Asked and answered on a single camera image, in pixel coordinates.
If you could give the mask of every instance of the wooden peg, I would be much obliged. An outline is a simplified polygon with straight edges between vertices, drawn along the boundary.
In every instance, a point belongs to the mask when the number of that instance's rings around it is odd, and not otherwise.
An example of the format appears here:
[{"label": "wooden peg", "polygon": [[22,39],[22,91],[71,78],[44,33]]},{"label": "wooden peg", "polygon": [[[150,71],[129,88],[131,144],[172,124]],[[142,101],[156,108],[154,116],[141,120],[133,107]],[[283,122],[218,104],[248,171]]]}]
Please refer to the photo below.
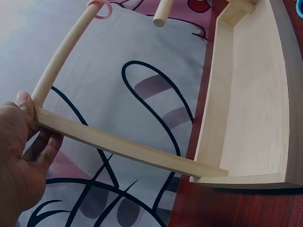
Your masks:
[{"label": "wooden peg", "polygon": [[32,94],[32,99],[36,107],[42,107],[67,57],[103,5],[104,4],[101,3],[89,5],[53,55]]},{"label": "wooden peg", "polygon": [[174,0],[161,0],[155,16],[153,17],[153,24],[157,27],[163,27],[172,7]]}]

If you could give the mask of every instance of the pink string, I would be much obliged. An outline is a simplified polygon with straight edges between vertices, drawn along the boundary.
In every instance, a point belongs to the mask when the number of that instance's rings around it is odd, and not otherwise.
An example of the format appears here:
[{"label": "pink string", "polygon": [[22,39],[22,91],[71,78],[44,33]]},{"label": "pink string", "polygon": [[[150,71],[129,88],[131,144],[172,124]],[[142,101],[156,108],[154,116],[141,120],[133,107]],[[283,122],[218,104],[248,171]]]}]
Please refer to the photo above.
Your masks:
[{"label": "pink string", "polygon": [[95,18],[97,19],[107,19],[110,17],[110,15],[112,15],[113,13],[113,8],[112,8],[112,5],[109,3],[108,0],[90,0],[88,3],[87,3],[87,7],[90,6],[91,4],[94,4],[94,3],[97,3],[97,4],[105,4],[107,5],[108,7],[108,14],[106,16],[98,16],[96,15]]}]

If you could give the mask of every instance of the wooden rod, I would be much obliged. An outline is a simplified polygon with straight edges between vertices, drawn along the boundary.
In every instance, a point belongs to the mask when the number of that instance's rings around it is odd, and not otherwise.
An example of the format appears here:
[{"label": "wooden rod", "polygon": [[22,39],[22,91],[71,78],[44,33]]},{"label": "wooden rod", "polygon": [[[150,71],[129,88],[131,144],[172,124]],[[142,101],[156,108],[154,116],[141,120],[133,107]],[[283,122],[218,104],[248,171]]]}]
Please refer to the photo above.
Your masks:
[{"label": "wooden rod", "polygon": [[252,13],[255,11],[255,5],[249,2],[248,0],[227,0],[234,6],[242,9],[244,12]]},{"label": "wooden rod", "polygon": [[151,166],[197,177],[219,177],[228,175],[227,170],[198,163],[119,138],[39,107],[36,107],[35,122],[40,126],[95,148]]},{"label": "wooden rod", "polygon": [[104,4],[91,4],[87,7],[86,11],[82,14],[76,24],[72,27],[67,34],[51,61],[48,63],[44,70],[38,84],[36,85],[32,94],[32,99],[35,106],[42,107],[48,92],[50,91],[56,77],[61,70],[66,59],[70,55],[77,41],[84,33],[90,22],[103,7]]},{"label": "wooden rod", "polygon": [[174,0],[161,0],[155,16],[153,17],[153,24],[157,27],[163,27],[167,18],[169,18],[169,13]]}]

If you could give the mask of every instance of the finger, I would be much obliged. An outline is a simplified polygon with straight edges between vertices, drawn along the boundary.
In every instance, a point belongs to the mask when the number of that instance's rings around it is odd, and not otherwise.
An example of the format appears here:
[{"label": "finger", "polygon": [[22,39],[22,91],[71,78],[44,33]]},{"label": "finger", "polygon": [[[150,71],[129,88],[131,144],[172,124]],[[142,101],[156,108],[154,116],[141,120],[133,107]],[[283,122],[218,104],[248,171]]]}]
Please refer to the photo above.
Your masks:
[{"label": "finger", "polygon": [[34,102],[28,92],[22,91],[17,94],[16,103],[27,123],[27,140],[29,140],[40,130],[39,126],[33,124]]},{"label": "finger", "polygon": [[52,132],[47,129],[41,129],[38,137],[33,144],[26,150],[22,158],[25,161],[36,161],[40,153],[45,149]]},{"label": "finger", "polygon": [[63,136],[52,132],[44,150],[39,155],[36,163],[40,166],[41,173],[46,176],[49,166],[55,159],[63,142]]}]

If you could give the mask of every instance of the wooden table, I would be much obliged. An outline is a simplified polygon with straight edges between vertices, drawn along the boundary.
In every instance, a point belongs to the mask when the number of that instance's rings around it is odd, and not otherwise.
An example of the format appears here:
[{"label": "wooden table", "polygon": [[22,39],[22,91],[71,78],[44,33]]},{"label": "wooden table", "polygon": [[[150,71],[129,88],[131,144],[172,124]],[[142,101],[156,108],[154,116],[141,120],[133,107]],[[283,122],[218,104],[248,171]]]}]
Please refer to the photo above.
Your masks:
[{"label": "wooden table", "polygon": [[[283,0],[283,2],[293,23],[303,56],[303,19],[296,14],[293,0]],[[215,20],[226,5],[225,0],[213,0],[205,68],[187,151],[187,158],[190,159],[195,155],[205,105],[213,54]],[[182,176],[169,227],[208,226],[303,227],[303,188],[257,191],[212,189],[189,183],[189,178]]]}]

